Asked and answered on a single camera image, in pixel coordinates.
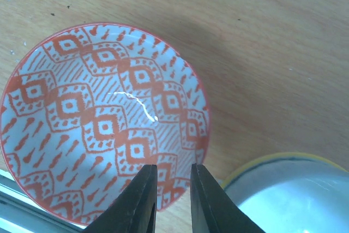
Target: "table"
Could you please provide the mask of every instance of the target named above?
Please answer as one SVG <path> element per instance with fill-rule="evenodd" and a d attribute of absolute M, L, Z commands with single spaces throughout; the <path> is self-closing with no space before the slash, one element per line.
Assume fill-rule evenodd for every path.
<path fill-rule="evenodd" d="M 0 0 L 0 91 L 52 33 L 85 22 L 144 28 L 191 63 L 212 105 L 205 160 L 224 179 L 265 154 L 318 154 L 349 168 L 349 0 Z M 3 160 L 0 168 L 7 169 Z M 157 232 L 191 232 L 187 192 Z"/>

